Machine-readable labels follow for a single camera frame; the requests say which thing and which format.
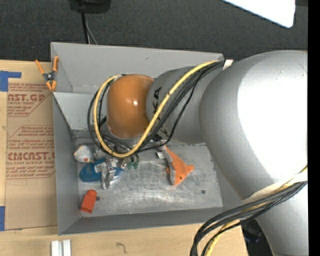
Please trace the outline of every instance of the orange toy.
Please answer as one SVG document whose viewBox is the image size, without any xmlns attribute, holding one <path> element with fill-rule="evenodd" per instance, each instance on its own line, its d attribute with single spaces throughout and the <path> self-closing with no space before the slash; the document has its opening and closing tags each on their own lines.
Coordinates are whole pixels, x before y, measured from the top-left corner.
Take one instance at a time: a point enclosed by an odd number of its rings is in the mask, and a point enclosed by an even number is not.
<svg viewBox="0 0 320 256">
<path fill-rule="evenodd" d="M 95 207 L 96 199 L 97 192 L 93 189 L 88 190 L 83 198 L 81 211 L 91 214 Z"/>
<path fill-rule="evenodd" d="M 164 146 L 165 150 L 170 154 L 171 158 L 172 158 L 172 162 L 169 163 L 169 166 L 171 165 L 173 168 L 173 171 L 175 172 L 175 179 L 174 182 L 171 180 L 171 182 L 173 182 L 173 185 L 178 185 L 179 183 L 181 183 L 189 173 L 191 173 L 195 167 L 193 164 L 191 165 L 186 165 L 184 161 L 182 161 L 182 159 L 177 156 L 175 153 L 173 153 L 172 151 L 170 151 L 167 146 Z M 167 171 L 168 174 L 170 174 L 170 167 L 166 167 L 165 170 Z"/>
<path fill-rule="evenodd" d="M 35 64 L 38 66 L 40 73 L 42 74 L 42 76 L 44 77 L 44 79 L 46 81 L 46 86 L 52 92 L 56 91 L 56 86 L 57 86 L 57 82 L 56 82 L 55 78 L 56 78 L 56 73 L 58 72 L 58 61 L 59 61 L 59 57 L 55 56 L 54 60 L 53 60 L 52 72 L 45 73 L 40 62 L 35 60 Z"/>
</svg>

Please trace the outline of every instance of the blue tape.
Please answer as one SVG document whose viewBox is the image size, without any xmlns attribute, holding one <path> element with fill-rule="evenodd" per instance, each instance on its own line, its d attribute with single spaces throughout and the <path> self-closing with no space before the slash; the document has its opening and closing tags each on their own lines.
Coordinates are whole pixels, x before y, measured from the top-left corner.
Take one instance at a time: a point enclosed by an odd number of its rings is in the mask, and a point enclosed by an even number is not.
<svg viewBox="0 0 320 256">
<path fill-rule="evenodd" d="M 0 206 L 0 231 L 5 231 L 5 207 Z"/>
<path fill-rule="evenodd" d="M 0 92 L 8 91 L 9 78 L 21 78 L 21 72 L 0 71 Z"/>
</svg>

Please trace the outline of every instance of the cable bundle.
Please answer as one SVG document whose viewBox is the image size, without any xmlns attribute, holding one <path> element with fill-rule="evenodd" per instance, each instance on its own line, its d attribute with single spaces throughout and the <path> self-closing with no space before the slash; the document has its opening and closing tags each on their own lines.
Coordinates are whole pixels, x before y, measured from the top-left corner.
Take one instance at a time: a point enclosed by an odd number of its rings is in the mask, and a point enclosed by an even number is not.
<svg viewBox="0 0 320 256">
<path fill-rule="evenodd" d="M 125 144 L 121 140 L 115 138 L 114 136 L 111 136 L 110 134 L 102 134 L 100 131 L 101 125 L 107 121 L 107 117 L 104 117 L 101 119 L 101 110 L 103 105 L 103 98 L 106 92 L 108 91 L 108 88 L 110 85 L 121 76 L 125 75 L 115 75 L 110 78 L 108 78 L 103 85 L 100 87 L 100 89 L 95 93 L 93 96 L 93 99 L 90 103 L 89 109 L 88 109 L 88 115 L 87 115 L 87 125 L 88 130 L 90 132 L 90 136 L 94 143 L 102 149 L 104 152 L 117 157 L 117 158 L 126 158 L 130 157 L 133 154 L 137 156 L 137 153 L 154 149 L 157 147 L 161 147 L 168 143 L 170 139 L 172 138 L 174 131 L 177 127 L 177 124 L 183 115 L 188 103 L 190 102 L 194 90 L 196 88 L 196 85 L 200 79 L 202 79 L 206 74 L 211 72 L 214 69 L 217 69 L 219 67 L 223 67 L 225 61 L 210 61 L 203 63 L 199 66 L 196 66 L 192 70 L 190 70 L 187 74 L 185 74 L 169 91 L 169 93 L 166 95 L 166 97 L 163 99 L 161 104 L 159 105 L 155 115 L 153 116 L 152 120 L 150 121 L 148 127 L 146 128 L 144 134 L 142 135 L 139 142 L 131 148 L 129 145 Z M 183 84 L 183 88 L 177 93 L 174 100 L 170 104 L 167 111 L 163 114 L 163 117 L 161 120 L 156 124 L 155 127 L 154 124 L 156 123 L 156 120 L 158 116 L 160 115 L 161 111 L 163 110 L 165 104 L 168 102 L 170 96 Z M 178 118 L 176 119 L 172 131 L 168 137 L 168 139 L 162 143 L 155 146 L 151 146 L 148 148 L 144 148 L 151 140 L 157 137 L 157 132 L 162 128 L 168 117 L 171 115 L 171 113 L 174 111 L 174 109 L 177 107 L 179 102 L 186 96 L 188 92 L 190 92 L 190 95 L 188 99 L 186 100 L 185 104 L 183 105 Z M 96 138 L 94 136 L 94 133 L 91 129 L 91 112 L 93 111 L 93 124 L 94 124 L 94 131 L 96 134 L 96 137 L 98 139 L 98 142 L 96 141 Z M 111 148 L 109 144 L 116 146 L 116 148 Z"/>
<path fill-rule="evenodd" d="M 307 183 L 308 181 L 300 181 L 291 185 L 285 184 L 281 189 L 263 199 L 259 199 L 257 201 L 225 211 L 209 219 L 197 231 L 190 250 L 190 256 L 199 256 L 197 248 L 199 242 L 207 234 L 221 227 L 220 230 L 208 241 L 201 253 L 201 256 L 210 256 L 213 247 L 223 232 L 242 225 L 249 220 L 255 219 L 266 211 L 270 210 L 272 207 L 292 198 L 300 190 L 302 190 Z"/>
</svg>

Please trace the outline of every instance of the blue plastic object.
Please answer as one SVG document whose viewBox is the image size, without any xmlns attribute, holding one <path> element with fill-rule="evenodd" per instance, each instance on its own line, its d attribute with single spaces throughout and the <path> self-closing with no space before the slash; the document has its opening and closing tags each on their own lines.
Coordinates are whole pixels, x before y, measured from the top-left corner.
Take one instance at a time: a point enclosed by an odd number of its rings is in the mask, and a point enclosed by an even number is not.
<svg viewBox="0 0 320 256">
<path fill-rule="evenodd" d="M 94 162 L 87 163 L 83 169 L 81 170 L 79 174 L 80 180 L 83 182 L 98 182 L 101 180 L 101 172 L 96 172 L 95 171 L 95 166 L 102 164 L 105 161 L 105 159 L 99 159 Z M 115 167 L 115 174 L 114 177 L 120 177 L 124 169 Z"/>
</svg>

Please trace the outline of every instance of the black carpet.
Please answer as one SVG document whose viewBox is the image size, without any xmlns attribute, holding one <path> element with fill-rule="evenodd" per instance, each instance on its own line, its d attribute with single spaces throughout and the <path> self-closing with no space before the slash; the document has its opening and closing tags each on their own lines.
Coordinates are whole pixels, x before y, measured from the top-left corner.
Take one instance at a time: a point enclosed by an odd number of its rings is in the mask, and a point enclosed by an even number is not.
<svg viewBox="0 0 320 256">
<path fill-rule="evenodd" d="M 221 0 L 112 0 L 109 12 L 86 18 L 101 45 L 222 53 L 236 61 L 308 49 L 304 6 L 296 7 L 290 29 Z M 81 16 L 68 0 L 0 1 L 0 59 L 49 61 L 50 42 L 85 42 Z M 264 237 L 248 248 L 251 256 L 271 255 Z"/>
</svg>

